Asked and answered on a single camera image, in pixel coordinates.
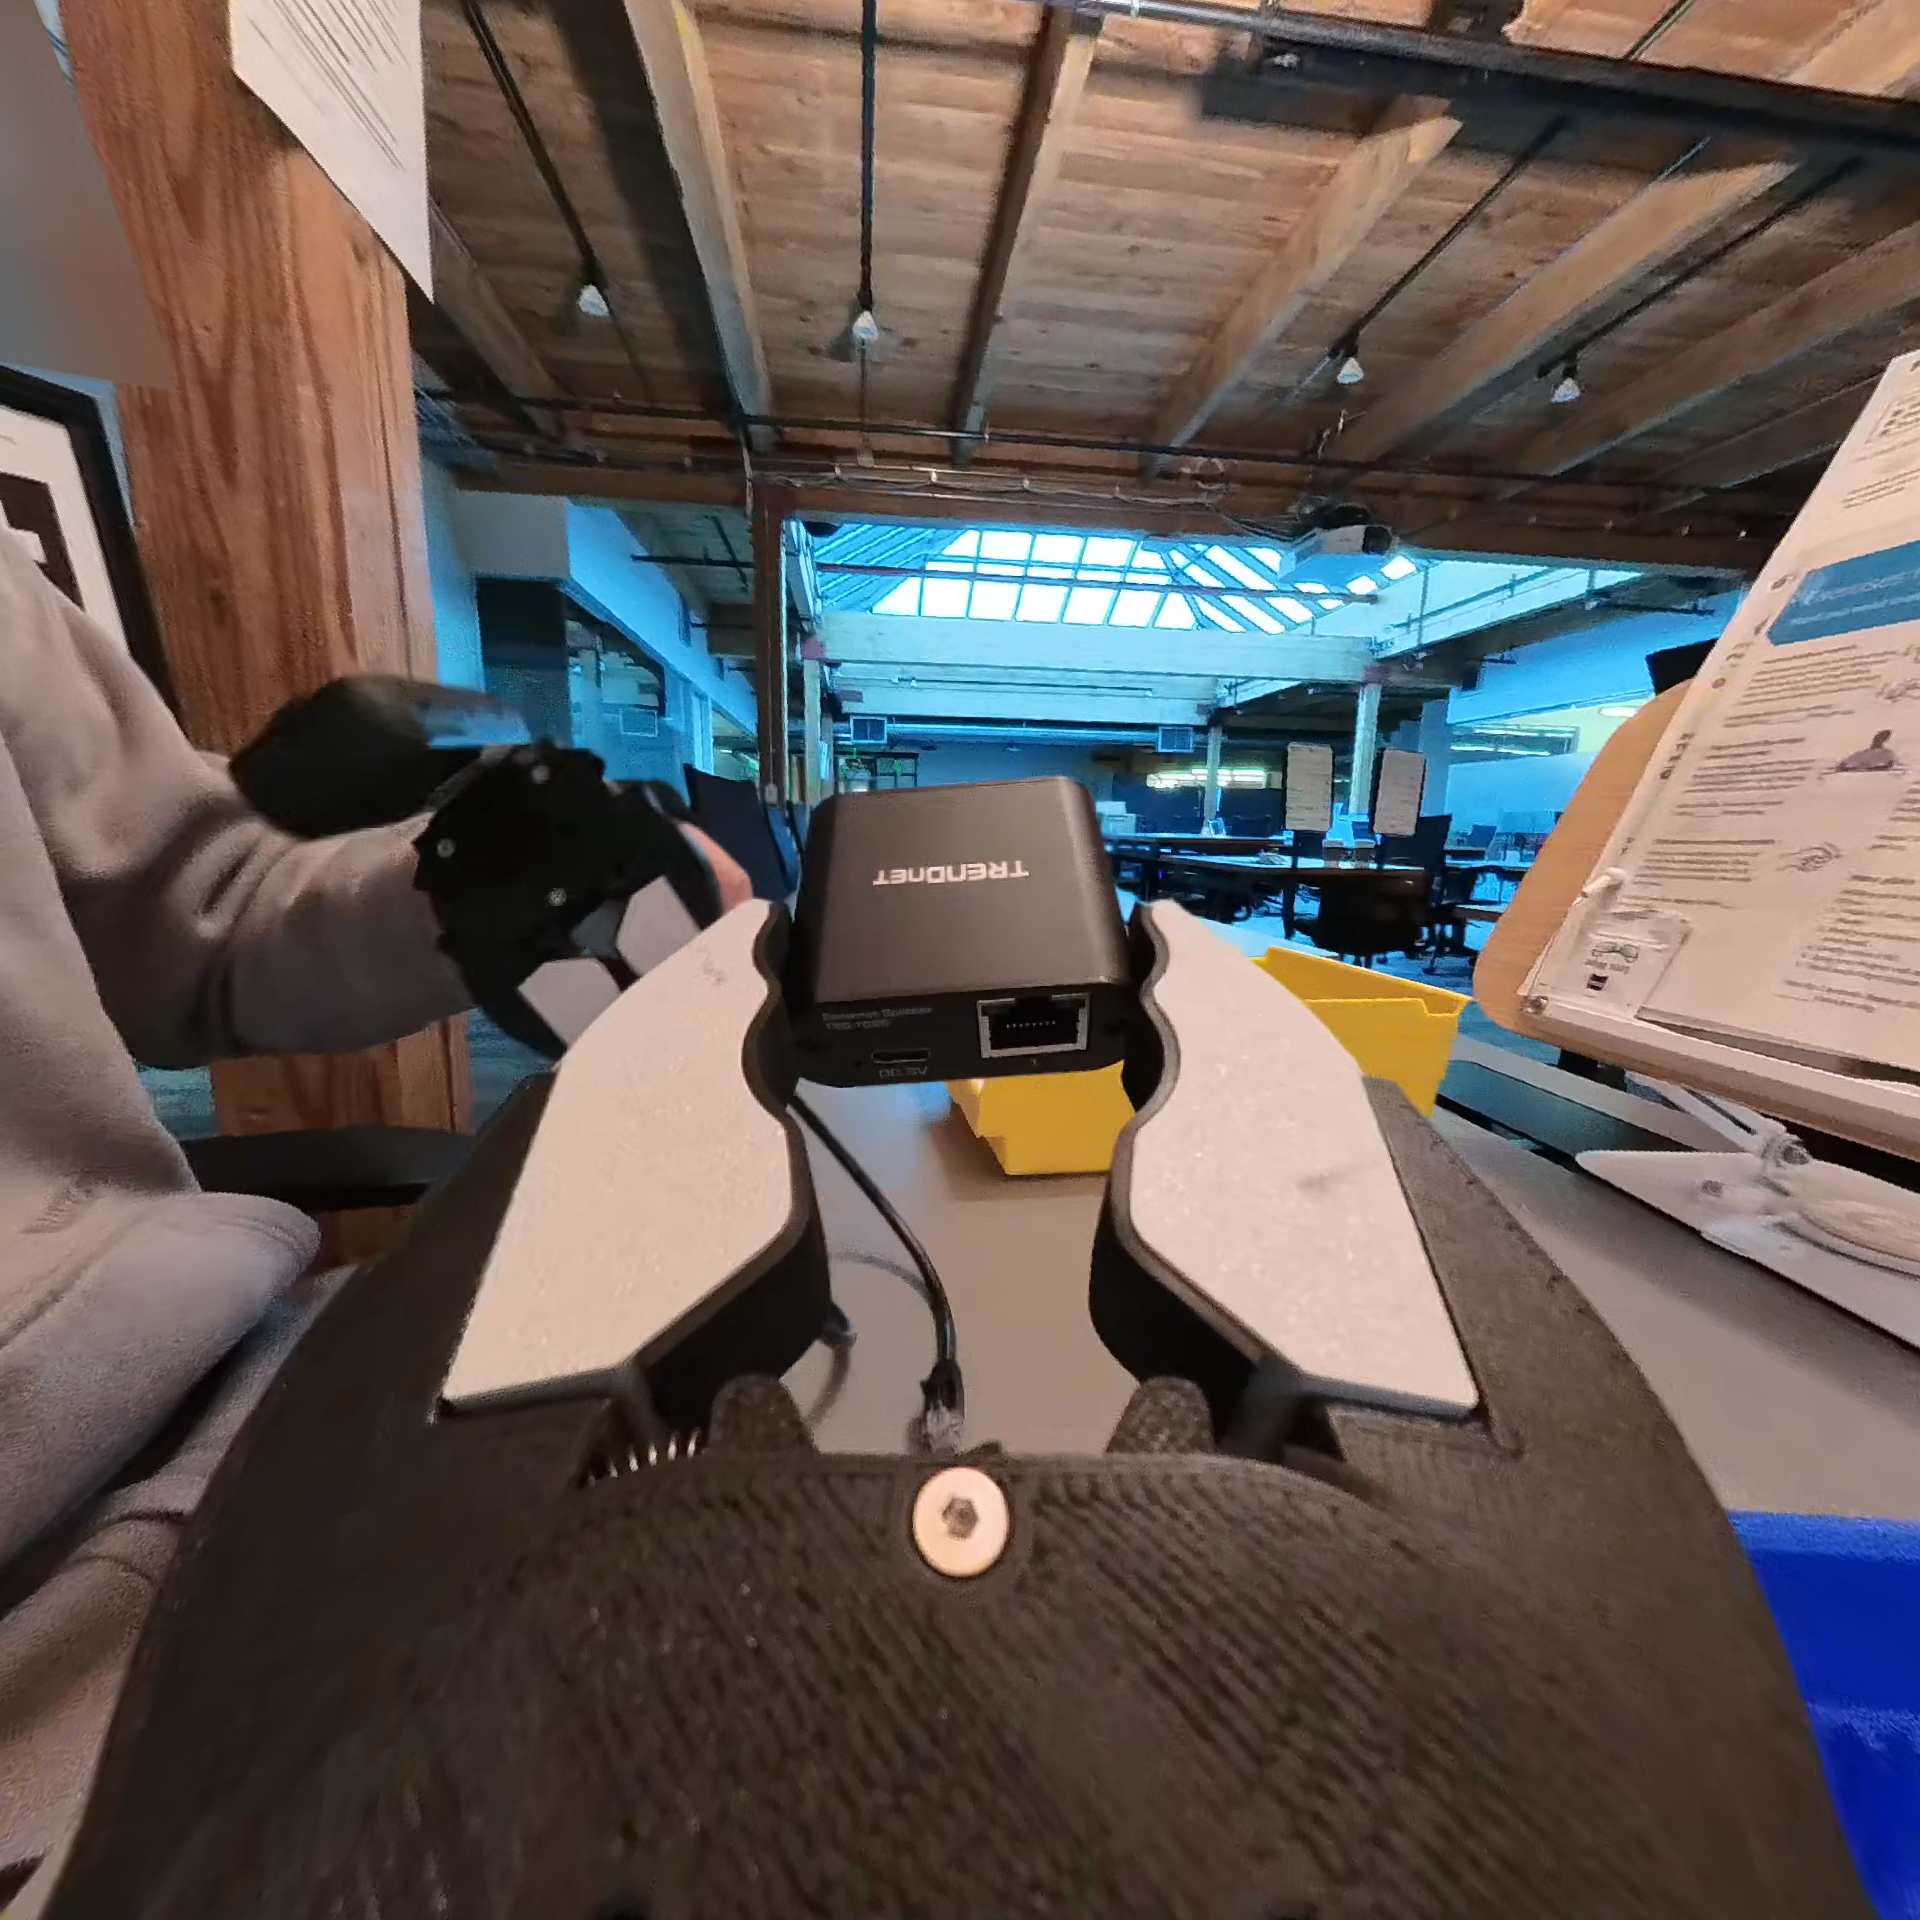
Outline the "glass skylight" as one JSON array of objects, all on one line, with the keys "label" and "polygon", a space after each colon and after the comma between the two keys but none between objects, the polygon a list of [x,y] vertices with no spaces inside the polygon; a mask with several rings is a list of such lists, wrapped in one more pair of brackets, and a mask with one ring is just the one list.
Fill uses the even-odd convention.
[{"label": "glass skylight", "polygon": [[817,539],[809,560],[835,611],[1227,634],[1307,629],[1429,570],[1403,551],[1307,560],[1263,540],[883,524]]}]

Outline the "yellow plastic bin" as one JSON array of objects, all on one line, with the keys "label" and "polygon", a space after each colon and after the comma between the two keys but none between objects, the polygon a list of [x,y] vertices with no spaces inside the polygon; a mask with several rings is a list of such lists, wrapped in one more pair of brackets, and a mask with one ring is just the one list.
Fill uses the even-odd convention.
[{"label": "yellow plastic bin", "polygon": [[[1311,1010],[1366,1078],[1397,1084],[1415,1110],[1433,1110],[1470,1004],[1466,994],[1301,948],[1268,948],[1251,962]],[[1106,1173],[1135,1115],[1119,1067],[957,1080],[948,1095],[1012,1178]]]}]

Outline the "clear plastic packaging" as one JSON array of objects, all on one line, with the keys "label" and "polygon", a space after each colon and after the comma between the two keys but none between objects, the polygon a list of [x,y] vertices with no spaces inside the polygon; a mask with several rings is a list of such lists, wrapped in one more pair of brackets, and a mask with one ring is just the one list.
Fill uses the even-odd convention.
[{"label": "clear plastic packaging", "polygon": [[1588,1151],[1576,1166],[1791,1288],[1919,1348],[1919,1196],[1814,1158],[1781,1127],[1755,1145]]}]

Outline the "dark office table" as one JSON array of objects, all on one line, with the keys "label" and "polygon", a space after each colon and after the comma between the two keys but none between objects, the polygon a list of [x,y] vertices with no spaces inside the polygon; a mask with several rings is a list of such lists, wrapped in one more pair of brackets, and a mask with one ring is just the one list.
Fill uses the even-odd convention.
[{"label": "dark office table", "polygon": [[1437,868],[1385,860],[1199,850],[1197,842],[1117,837],[1117,883],[1139,901],[1172,901],[1215,924],[1275,918],[1289,942],[1372,965],[1387,954],[1437,965],[1470,958],[1470,929],[1493,926],[1524,860],[1445,858]]}]

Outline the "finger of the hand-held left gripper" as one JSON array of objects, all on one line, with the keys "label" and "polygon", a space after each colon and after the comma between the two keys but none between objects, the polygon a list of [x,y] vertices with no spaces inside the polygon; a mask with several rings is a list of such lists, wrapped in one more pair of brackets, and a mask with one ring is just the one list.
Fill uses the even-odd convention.
[{"label": "finger of the hand-held left gripper", "polygon": [[620,954],[589,953],[542,962],[516,997],[544,1030],[544,1050],[567,1050],[633,984],[636,974]]},{"label": "finger of the hand-held left gripper", "polygon": [[697,915],[675,879],[650,879],[624,901],[613,929],[613,954],[624,974],[644,978],[697,942],[713,915]]}]

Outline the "white paper sheet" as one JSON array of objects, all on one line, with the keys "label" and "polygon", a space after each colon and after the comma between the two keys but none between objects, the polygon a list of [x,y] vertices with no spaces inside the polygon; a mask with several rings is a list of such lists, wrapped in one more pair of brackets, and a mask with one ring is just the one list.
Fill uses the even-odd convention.
[{"label": "white paper sheet", "polygon": [[238,77],[436,295],[420,3],[229,3]]}]

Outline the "black network adapter box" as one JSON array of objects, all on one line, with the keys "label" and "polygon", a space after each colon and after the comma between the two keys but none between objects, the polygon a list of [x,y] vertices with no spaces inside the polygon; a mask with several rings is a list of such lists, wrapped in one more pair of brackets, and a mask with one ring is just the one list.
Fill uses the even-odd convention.
[{"label": "black network adapter box", "polygon": [[1137,984],[1091,792],[1046,775],[832,797],[784,971],[800,1075],[835,1089],[1102,1073]]}]

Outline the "black framed picture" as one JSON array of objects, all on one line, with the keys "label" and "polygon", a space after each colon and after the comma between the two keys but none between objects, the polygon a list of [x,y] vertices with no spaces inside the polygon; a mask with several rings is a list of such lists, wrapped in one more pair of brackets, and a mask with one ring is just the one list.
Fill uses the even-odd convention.
[{"label": "black framed picture", "polygon": [[2,366],[2,517],[39,572],[114,637],[181,713],[114,459],[91,384]]}]

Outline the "blue plastic bin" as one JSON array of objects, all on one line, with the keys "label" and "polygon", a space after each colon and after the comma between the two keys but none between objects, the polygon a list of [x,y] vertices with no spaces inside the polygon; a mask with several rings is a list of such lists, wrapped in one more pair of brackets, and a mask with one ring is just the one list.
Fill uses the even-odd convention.
[{"label": "blue plastic bin", "polygon": [[1919,1915],[1919,1524],[1731,1513],[1878,1915]]}]

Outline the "wooden document board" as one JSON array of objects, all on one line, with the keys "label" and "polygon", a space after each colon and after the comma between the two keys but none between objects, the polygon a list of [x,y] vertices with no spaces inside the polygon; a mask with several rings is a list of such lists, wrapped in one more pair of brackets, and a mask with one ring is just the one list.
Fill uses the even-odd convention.
[{"label": "wooden document board", "polygon": [[1582,893],[1605,868],[1621,818],[1651,768],[1664,759],[1679,732],[1675,715],[1690,698],[1690,684],[1658,695],[1599,751],[1476,962],[1476,1002],[1505,1030],[1524,1039],[1562,1043],[1612,1067],[1700,1093],[1731,1095],[1781,1122],[1913,1164],[1919,1158],[1916,1087],[1860,1082],[1710,1039],[1682,1036],[1644,1019],[1550,1013],[1534,988],[1534,975],[1563,924],[1588,906]]}]

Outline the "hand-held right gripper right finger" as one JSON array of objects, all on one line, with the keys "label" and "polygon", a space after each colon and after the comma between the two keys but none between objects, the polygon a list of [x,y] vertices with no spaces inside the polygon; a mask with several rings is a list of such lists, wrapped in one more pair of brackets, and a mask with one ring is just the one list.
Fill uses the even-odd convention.
[{"label": "hand-held right gripper right finger", "polygon": [[1137,1380],[1233,1420],[1289,1404],[1467,1420],[1480,1389],[1375,1093],[1280,981],[1177,902],[1129,920],[1139,1015],[1091,1259],[1091,1322]]}]

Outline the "wooden pillar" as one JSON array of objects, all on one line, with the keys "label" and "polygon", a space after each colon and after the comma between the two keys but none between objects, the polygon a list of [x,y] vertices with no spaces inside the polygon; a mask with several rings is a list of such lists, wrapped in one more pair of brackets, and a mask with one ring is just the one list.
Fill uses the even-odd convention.
[{"label": "wooden pillar", "polygon": [[[436,642],[401,273],[238,77],[226,6],[60,6],[71,73],[157,314],[164,382],[120,384],[136,539],[186,702],[229,747]],[[453,1118],[453,1024],[211,1062],[238,1135]]]}]

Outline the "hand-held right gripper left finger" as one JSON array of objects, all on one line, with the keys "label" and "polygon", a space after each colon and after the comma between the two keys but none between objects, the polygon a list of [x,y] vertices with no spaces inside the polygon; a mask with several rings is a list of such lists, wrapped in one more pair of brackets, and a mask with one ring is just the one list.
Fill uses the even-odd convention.
[{"label": "hand-held right gripper left finger", "polygon": [[708,1412],[825,1333],[830,1265],[780,997],[792,918],[750,901],[551,1069],[450,1352],[456,1412]]}]

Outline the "printed instruction sheet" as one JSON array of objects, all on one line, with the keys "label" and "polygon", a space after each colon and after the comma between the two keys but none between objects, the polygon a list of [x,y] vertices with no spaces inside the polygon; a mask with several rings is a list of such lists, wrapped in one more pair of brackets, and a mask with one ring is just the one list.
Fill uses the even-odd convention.
[{"label": "printed instruction sheet", "polygon": [[1890,361],[1697,671],[1544,1017],[1919,1069],[1919,356]]}]

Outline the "person's left forearm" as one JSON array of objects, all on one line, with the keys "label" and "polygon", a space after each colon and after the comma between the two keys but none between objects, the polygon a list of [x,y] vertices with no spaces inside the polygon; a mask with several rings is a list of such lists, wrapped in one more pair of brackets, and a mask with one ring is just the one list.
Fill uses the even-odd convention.
[{"label": "person's left forearm", "polygon": [[17,534],[2,577],[14,812],[138,1062],[361,1050],[472,1010],[416,888],[416,825],[277,829]]}]

